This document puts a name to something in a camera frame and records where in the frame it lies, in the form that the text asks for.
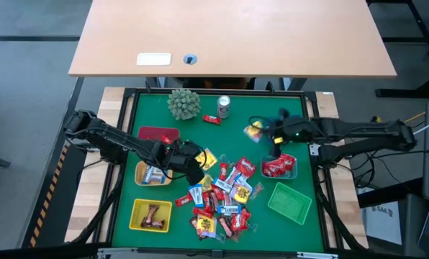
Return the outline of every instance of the green plant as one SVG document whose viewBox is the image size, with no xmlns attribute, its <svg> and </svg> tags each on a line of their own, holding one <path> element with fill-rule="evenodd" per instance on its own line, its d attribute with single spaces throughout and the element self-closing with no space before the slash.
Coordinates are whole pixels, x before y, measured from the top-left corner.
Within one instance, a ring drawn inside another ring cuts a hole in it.
<svg viewBox="0 0 429 259">
<path fill-rule="evenodd" d="M 172 90 L 168 108 L 176 119 L 191 119 L 200 112 L 200 98 L 187 89 Z"/>
</svg>

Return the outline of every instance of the yellow black hazard stripe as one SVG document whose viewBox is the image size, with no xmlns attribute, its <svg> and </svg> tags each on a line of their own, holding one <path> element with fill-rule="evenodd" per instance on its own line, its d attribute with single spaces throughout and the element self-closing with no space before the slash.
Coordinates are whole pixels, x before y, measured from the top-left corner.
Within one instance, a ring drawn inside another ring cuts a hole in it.
<svg viewBox="0 0 429 259">
<path fill-rule="evenodd" d="M 55 193 L 56 184 L 58 183 L 59 174 L 61 173 L 61 168 L 63 167 L 64 159 L 66 157 L 66 153 L 68 152 L 69 145 L 70 144 L 67 142 L 64 144 L 63 151 L 61 152 L 61 156 L 59 157 L 58 166 L 56 166 L 55 173 L 53 174 L 53 179 L 51 180 L 50 188 L 47 191 L 47 196 L 45 197 L 43 207 L 40 210 L 39 218 L 37 219 L 37 224 L 35 225 L 34 232 L 32 233 L 32 236 L 30 238 L 29 247 L 35 247 L 37 244 L 37 238 L 39 237 L 40 230 L 42 229 L 43 220 L 47 215 L 47 210 L 50 206 L 51 198 Z"/>
</svg>

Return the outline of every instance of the green basket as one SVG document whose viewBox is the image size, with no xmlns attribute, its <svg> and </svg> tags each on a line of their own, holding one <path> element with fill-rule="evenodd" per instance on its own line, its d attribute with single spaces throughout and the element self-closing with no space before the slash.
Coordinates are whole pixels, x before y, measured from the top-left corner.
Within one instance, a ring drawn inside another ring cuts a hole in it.
<svg viewBox="0 0 429 259">
<path fill-rule="evenodd" d="M 303 225 L 311 203 L 311 198 L 282 183 L 277 183 L 267 206 L 297 224 Z"/>
</svg>

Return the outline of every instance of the yellow basket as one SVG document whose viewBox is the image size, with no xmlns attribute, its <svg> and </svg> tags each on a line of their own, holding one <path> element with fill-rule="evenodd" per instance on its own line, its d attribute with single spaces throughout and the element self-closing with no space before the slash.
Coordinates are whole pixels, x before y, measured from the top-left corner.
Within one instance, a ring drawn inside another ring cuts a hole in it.
<svg viewBox="0 0 429 259">
<path fill-rule="evenodd" d="M 163 229 L 160 230 L 156 227 L 141 227 L 141 222 L 148 215 L 149 205 L 160 205 L 160 208 L 158 208 L 157 212 L 154 214 L 153 219 L 164 219 L 165 222 L 163 223 Z M 167 233 L 170 229 L 171 206 L 172 203 L 169 201 L 136 199 L 133 204 L 133 210 L 131 211 L 130 229 Z"/>
<path fill-rule="evenodd" d="M 135 183 L 139 186 L 165 186 L 171 183 L 171 179 L 170 178 L 165 178 L 165 181 L 163 183 L 149 183 L 149 184 L 142 184 L 143 182 L 143 176 L 144 176 L 144 172 L 145 172 L 145 168 L 146 168 L 146 163 L 144 163 L 143 161 L 140 161 L 137 165 L 136 165 L 136 169 L 135 169 Z M 172 170 L 168 170 L 167 175 L 170 177 L 173 177 L 173 171 Z"/>
</svg>

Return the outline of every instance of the light wood desk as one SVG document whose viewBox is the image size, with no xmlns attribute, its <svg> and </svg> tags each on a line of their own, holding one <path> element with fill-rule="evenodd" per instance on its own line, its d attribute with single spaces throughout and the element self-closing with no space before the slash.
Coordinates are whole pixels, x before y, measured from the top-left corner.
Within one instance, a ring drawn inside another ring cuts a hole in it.
<svg viewBox="0 0 429 259">
<path fill-rule="evenodd" d="M 122 105 L 122 97 L 125 88 L 105 88 L 104 94 L 99 106 L 98 117 L 103 119 L 110 125 L 117 125 L 120 107 Z M 338 117 L 335 98 L 333 93 L 317 92 L 317 104 L 321 117 Z M 129 99 L 125 112 L 125 120 L 122 130 L 127 130 L 132 108 L 132 99 Z M 308 102 L 308 111 L 312 114 L 312 107 Z M 86 156 L 85 164 L 99 160 L 98 153 L 89 153 Z M 341 164 L 350 167 L 347 160 L 340 161 Z M 80 184 L 78 186 L 76 199 L 74 201 L 71 219 L 69 221 L 68 230 L 66 232 L 65 241 L 71 241 L 76 238 L 81 230 L 86 227 L 89 221 L 93 218 L 99 208 L 101 192 L 104 187 L 104 178 L 106 175 L 107 164 L 99 163 L 85 169 L 82 173 Z M 361 219 L 360 209 L 358 207 L 358 199 L 351 172 L 345 168 L 337 167 L 330 170 L 333 191 L 336 200 L 336 206 L 339 217 L 344 222 L 344 225 L 352 233 L 352 235 L 364 247 L 368 247 L 366 240 L 365 229 Z M 111 189 L 117 180 L 118 167 L 115 167 L 112 176 Z M 326 193 L 325 184 L 322 184 L 323 191 Z M 336 247 L 335 233 L 331 219 L 325 213 L 325 221 L 327 223 L 328 239 L 331 247 Z M 106 240 L 107 227 L 109 225 L 109 212 L 104 217 L 102 222 L 101 234 L 99 241 Z"/>
<path fill-rule="evenodd" d="M 138 66 L 139 53 L 171 64 Z M 94 0 L 69 74 L 396 75 L 365 0 Z"/>
</svg>

